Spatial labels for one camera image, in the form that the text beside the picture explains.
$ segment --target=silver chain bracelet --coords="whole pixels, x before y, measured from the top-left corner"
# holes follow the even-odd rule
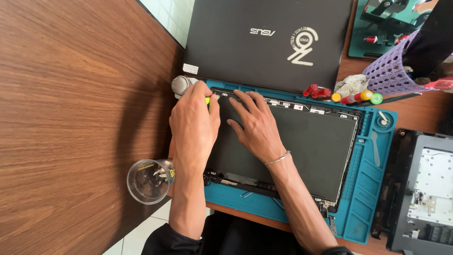
[[[289,154],[291,154],[291,152],[290,152],[290,151],[286,151],[286,153],[285,153],[285,155],[284,155],[283,157],[277,159],[276,161],[272,161],[272,162],[264,163],[264,164],[265,164],[265,165],[274,164],[275,162],[278,162],[278,161],[280,161],[280,160],[286,158]]]

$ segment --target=tool holder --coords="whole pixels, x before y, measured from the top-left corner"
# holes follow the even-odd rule
[[[404,71],[403,52],[417,33],[418,30],[363,70],[362,74],[370,79],[369,90],[382,95],[436,90],[416,84]]]

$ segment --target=white paper label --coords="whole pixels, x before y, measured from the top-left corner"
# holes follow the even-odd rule
[[[198,66],[184,63],[183,71],[191,74],[198,74]]]

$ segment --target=green cap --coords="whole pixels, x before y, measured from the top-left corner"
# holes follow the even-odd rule
[[[370,99],[372,104],[380,104],[382,102],[382,95],[379,93],[374,93],[373,97]]]

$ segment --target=clear plastic cup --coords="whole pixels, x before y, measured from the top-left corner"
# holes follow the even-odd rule
[[[172,159],[142,159],[129,169],[127,189],[138,202],[159,203],[167,195],[174,180]]]

